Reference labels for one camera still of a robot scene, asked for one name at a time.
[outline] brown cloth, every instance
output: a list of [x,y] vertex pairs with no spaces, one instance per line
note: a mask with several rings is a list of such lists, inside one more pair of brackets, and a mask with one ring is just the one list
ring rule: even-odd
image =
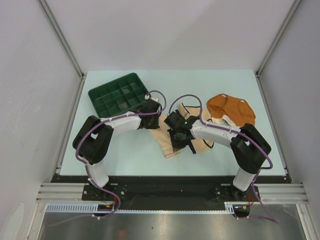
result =
[[[187,119],[190,115],[192,116],[199,116],[200,114],[200,107],[193,107],[193,106],[184,106],[182,103],[180,103],[178,110],[180,114]],[[165,158],[170,158],[175,155],[180,154],[180,151],[174,151],[171,139],[169,135],[169,127],[167,124],[165,124],[164,120],[167,117],[165,115],[161,115],[159,117],[159,128],[158,129],[149,129],[149,132],[152,134],[152,136],[155,138],[155,140],[158,142],[158,144],[161,146],[163,155]],[[211,115],[208,112],[207,109],[202,110],[202,119],[205,121],[211,120]],[[214,143],[212,141],[203,140],[203,139],[193,139],[191,140],[192,145],[194,147],[195,152],[203,153],[213,148]]]
[[233,127],[243,127],[246,123],[255,125],[256,123],[256,115],[244,99],[222,93],[211,98],[206,106],[214,123],[222,124],[226,121]]

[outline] green box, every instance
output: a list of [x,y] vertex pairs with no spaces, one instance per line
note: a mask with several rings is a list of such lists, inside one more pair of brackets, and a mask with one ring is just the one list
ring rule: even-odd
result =
[[124,114],[143,104],[148,93],[135,72],[89,90],[88,95],[99,118]]

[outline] white wall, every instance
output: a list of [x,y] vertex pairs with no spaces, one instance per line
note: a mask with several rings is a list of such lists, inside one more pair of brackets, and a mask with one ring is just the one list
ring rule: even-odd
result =
[[293,0],[48,0],[83,71],[254,69]]
[[320,223],[320,0],[302,2],[261,82],[289,171]]
[[0,232],[24,204],[22,239],[52,171],[79,78],[36,0],[0,3]]

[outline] table top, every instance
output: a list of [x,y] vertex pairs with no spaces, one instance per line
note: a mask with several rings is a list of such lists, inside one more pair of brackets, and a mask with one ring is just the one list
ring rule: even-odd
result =
[[[84,165],[75,158],[72,142],[88,116],[96,115],[89,99],[88,91],[104,83],[135,72],[150,90],[161,91],[168,103],[181,95],[198,96],[203,106],[207,101],[221,93],[245,99],[253,109],[255,127],[270,144],[269,154],[273,169],[262,170],[263,176],[284,176],[285,170],[279,155],[267,112],[259,91],[255,74],[250,69],[223,70],[115,70],[89,71],[87,73],[72,130],[62,162],[60,175],[84,176]],[[186,97],[177,102],[188,106],[198,106],[195,98]],[[107,174],[112,176],[229,176],[236,175],[238,164],[230,148],[215,144],[213,149],[192,154],[186,147],[179,155],[165,158],[161,147],[146,129],[128,131],[112,137],[108,152],[103,159]]]

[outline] reflective metal surface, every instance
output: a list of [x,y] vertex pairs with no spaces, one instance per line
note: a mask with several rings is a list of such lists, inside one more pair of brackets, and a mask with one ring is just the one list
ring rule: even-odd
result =
[[[280,225],[232,215],[119,213],[106,219],[46,213],[39,240],[305,240],[296,205],[268,205]],[[264,215],[254,205],[251,215]]]

